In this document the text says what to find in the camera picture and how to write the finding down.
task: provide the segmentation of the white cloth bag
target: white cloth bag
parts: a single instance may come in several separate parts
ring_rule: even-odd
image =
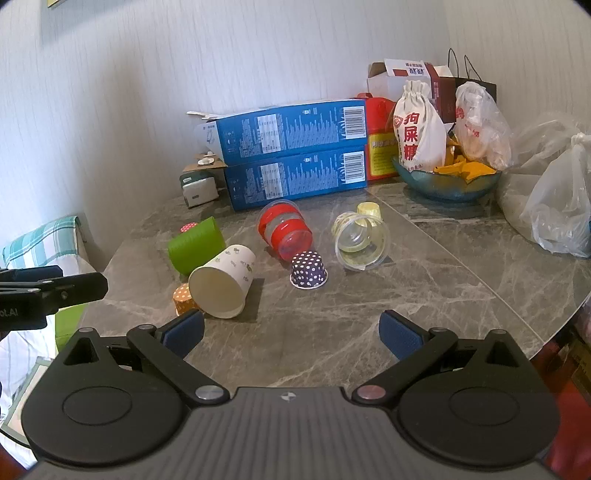
[[[409,171],[433,171],[445,165],[446,129],[429,101],[431,87],[409,80],[394,108],[400,164]]]

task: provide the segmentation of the red plastic container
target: red plastic container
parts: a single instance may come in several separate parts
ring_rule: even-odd
[[[297,205],[289,200],[276,200],[263,208],[258,232],[285,261],[312,246],[312,231],[306,225]]]

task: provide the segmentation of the metal screw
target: metal screw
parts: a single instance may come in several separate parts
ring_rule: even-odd
[[[363,385],[357,389],[357,395],[364,400],[379,400],[386,396],[386,391],[379,385]]]
[[[218,385],[204,385],[195,390],[196,397],[201,400],[219,400],[223,394],[223,388]]]

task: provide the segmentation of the white cloth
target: white cloth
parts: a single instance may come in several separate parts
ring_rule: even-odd
[[[58,257],[49,265],[58,265],[64,276],[91,273],[94,269],[78,255]],[[47,317],[47,327],[42,330],[10,332],[0,342],[0,423],[8,414],[12,400],[38,356],[54,359],[57,355],[55,316]],[[31,468],[37,460],[32,451],[0,433],[0,445],[25,468]]]

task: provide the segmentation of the clear plastic cup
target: clear plastic cup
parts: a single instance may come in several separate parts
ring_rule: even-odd
[[[376,216],[345,212],[335,220],[332,234],[337,260],[350,270],[370,270],[388,256],[390,231]]]

